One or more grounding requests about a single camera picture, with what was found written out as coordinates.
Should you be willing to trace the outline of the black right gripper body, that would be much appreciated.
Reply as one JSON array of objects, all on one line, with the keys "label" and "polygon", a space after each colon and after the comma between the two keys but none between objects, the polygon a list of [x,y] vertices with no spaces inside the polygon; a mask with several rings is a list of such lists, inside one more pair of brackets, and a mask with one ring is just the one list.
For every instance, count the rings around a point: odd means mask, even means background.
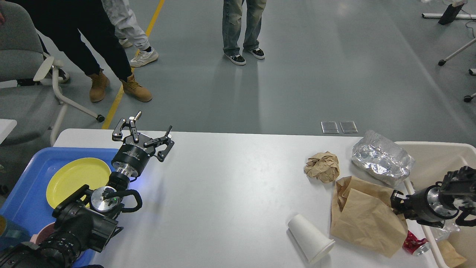
[{"label": "black right gripper body", "polygon": [[409,219],[417,221],[418,224],[436,228],[442,228],[446,220],[454,219],[459,209],[452,204],[446,204],[440,190],[440,185],[432,185],[407,195],[411,208]]}]

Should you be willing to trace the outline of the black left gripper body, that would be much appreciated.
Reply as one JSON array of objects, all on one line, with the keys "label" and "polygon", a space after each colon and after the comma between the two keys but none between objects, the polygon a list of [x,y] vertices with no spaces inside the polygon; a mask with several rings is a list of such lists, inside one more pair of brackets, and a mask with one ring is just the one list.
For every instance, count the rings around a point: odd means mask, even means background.
[{"label": "black left gripper body", "polygon": [[152,147],[144,148],[134,144],[122,144],[117,154],[112,158],[111,164],[115,169],[128,166],[130,169],[128,176],[139,177],[153,154]]}]

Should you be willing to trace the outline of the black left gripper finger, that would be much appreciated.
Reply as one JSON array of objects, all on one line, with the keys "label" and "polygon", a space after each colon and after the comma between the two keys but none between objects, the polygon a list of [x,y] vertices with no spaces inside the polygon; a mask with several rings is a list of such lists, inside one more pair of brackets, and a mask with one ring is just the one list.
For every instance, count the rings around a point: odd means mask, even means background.
[{"label": "black left gripper finger", "polygon": [[[139,132],[136,128],[136,121],[141,117],[142,112],[138,113],[133,117],[128,117],[128,119],[121,118],[117,126],[112,132],[112,141],[122,142],[123,145],[133,145],[141,147]],[[128,129],[130,132],[129,136],[124,136],[123,130]]]},{"label": "black left gripper finger", "polygon": [[[174,146],[174,141],[171,139],[170,132],[173,126],[169,126],[165,135],[155,139],[149,139],[148,141],[143,143],[144,151],[147,152],[149,157],[156,157],[158,161],[164,162],[165,158],[167,157],[168,153]],[[156,148],[165,145],[165,149],[160,151],[156,151]]]}]

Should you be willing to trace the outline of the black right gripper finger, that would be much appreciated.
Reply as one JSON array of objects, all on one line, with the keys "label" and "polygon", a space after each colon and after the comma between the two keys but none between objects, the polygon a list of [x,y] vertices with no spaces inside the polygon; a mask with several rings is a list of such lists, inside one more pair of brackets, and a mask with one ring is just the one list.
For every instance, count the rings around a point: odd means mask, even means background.
[{"label": "black right gripper finger", "polygon": [[393,190],[390,197],[392,209],[408,209],[408,196],[399,190]]},{"label": "black right gripper finger", "polygon": [[410,209],[407,209],[407,208],[403,208],[403,209],[394,208],[394,213],[395,213],[398,217],[411,218],[411,210],[410,210]]}]

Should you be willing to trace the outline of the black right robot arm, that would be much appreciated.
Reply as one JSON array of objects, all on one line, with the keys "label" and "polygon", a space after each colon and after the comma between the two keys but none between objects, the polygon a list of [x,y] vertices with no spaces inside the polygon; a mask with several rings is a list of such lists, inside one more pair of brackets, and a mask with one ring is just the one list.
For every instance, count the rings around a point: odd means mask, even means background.
[{"label": "black right robot arm", "polygon": [[474,227],[476,180],[475,169],[463,166],[447,172],[442,181],[414,194],[403,196],[394,190],[391,207],[396,215],[429,227],[444,227],[445,221],[454,219],[461,227]]}]

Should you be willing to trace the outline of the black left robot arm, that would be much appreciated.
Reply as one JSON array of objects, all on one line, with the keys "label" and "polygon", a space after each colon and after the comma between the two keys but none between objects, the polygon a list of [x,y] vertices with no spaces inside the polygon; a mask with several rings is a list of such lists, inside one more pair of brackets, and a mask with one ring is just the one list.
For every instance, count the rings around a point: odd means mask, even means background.
[{"label": "black left robot arm", "polygon": [[112,132],[112,140],[121,142],[121,147],[112,159],[115,170],[107,184],[94,190],[85,184],[65,198],[53,210],[53,232],[38,245],[22,242],[1,251],[2,268],[70,268],[82,252],[101,252],[122,231],[118,215],[136,212],[143,205],[130,183],[141,176],[150,158],[163,162],[174,145],[172,126],[159,138],[138,132],[141,114],[122,118]]}]

